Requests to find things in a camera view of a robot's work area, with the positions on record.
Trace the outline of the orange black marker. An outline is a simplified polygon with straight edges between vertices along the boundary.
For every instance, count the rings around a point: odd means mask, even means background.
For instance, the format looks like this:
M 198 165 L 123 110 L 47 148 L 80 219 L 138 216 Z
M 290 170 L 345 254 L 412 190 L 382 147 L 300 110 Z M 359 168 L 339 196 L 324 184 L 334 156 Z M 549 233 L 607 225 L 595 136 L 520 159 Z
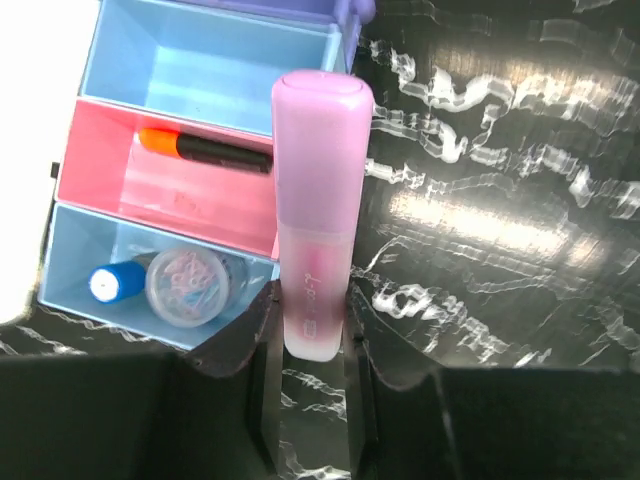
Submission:
M 146 150 L 167 157 L 260 174 L 269 174 L 273 168 L 273 159 L 266 153 L 188 133 L 143 128 L 137 136 Z

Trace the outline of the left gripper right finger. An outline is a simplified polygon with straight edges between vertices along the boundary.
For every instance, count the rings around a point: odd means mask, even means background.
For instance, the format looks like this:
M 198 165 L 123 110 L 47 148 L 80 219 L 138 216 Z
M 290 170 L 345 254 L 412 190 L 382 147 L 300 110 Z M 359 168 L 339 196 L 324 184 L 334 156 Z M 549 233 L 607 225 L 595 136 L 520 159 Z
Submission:
M 356 285 L 343 334 L 356 479 L 635 479 L 639 377 L 619 369 L 445 367 Z

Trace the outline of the pink bin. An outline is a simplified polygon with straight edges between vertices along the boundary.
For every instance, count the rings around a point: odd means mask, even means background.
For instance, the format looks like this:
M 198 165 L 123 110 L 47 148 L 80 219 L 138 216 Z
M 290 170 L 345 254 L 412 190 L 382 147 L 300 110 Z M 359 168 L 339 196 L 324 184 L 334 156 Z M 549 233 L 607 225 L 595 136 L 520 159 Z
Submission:
M 272 174 L 148 151 L 138 140 L 144 128 L 272 152 L 272 141 L 265 136 L 79 98 L 58 177 L 57 200 L 277 259 Z

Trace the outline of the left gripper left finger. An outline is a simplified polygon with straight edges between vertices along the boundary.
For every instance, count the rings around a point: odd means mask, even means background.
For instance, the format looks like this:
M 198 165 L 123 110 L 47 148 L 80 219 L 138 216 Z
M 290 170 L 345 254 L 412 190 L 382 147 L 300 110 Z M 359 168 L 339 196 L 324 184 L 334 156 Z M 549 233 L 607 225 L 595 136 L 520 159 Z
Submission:
M 5 479 L 272 479 L 281 288 L 188 353 L 6 357 Z

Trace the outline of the purple bin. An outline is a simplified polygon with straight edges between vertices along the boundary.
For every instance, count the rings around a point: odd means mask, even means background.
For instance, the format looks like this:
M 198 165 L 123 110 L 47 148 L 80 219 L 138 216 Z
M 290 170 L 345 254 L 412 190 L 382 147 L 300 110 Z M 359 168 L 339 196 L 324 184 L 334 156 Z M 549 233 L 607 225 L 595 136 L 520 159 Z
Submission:
M 191 4 L 312 25 L 336 24 L 342 34 L 347 71 L 352 68 L 362 26 L 376 14 L 375 1 L 203 0 Z

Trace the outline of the white dry-erase board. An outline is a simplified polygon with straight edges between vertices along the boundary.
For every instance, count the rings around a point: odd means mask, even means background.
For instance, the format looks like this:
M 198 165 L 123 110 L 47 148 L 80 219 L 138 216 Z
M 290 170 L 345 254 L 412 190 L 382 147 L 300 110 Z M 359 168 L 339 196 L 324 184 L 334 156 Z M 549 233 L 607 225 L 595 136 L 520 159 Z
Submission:
M 1 322 L 26 316 L 97 1 L 1 4 Z

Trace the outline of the pink eraser stick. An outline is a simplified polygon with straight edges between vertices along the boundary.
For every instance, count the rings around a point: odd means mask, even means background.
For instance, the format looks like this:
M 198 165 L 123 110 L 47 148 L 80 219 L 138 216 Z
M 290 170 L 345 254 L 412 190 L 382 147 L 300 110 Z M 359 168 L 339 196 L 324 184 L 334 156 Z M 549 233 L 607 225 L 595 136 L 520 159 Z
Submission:
M 298 70 L 272 89 L 284 342 L 299 359 L 341 344 L 373 103 L 342 73 Z

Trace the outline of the small clear glue bottle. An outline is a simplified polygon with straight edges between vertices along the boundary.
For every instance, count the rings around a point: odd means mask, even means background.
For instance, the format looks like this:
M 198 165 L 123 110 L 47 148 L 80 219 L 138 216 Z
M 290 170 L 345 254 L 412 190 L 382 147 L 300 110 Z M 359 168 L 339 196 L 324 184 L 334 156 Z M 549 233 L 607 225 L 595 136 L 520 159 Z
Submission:
M 95 268 L 91 295 L 111 304 L 144 293 L 152 311 L 182 328 L 204 325 L 239 301 L 249 280 L 244 260 L 204 247 L 177 247 Z

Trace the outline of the light blue bin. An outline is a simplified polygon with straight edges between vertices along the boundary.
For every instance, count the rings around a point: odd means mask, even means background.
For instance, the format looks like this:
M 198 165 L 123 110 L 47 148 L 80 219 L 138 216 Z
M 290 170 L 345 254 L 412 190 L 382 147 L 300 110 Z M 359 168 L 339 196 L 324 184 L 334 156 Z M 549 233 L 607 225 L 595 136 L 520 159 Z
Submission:
M 277 273 L 265 258 L 57 204 L 39 300 L 192 349 L 245 311 Z
M 104 1 L 81 93 L 268 136 L 272 86 L 298 69 L 346 72 L 336 26 L 175 1 Z

